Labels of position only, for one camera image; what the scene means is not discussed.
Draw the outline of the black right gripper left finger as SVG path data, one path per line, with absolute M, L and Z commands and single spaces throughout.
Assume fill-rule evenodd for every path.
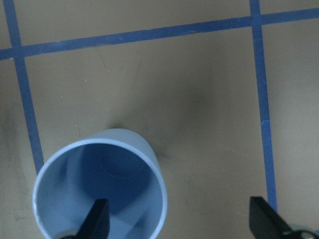
M 107 239 L 110 232 L 110 213 L 107 199 L 98 199 L 73 239 Z

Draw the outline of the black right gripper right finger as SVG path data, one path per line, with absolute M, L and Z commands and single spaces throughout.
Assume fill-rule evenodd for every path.
M 250 197 L 249 229 L 255 239 L 298 239 L 290 226 L 263 197 Z

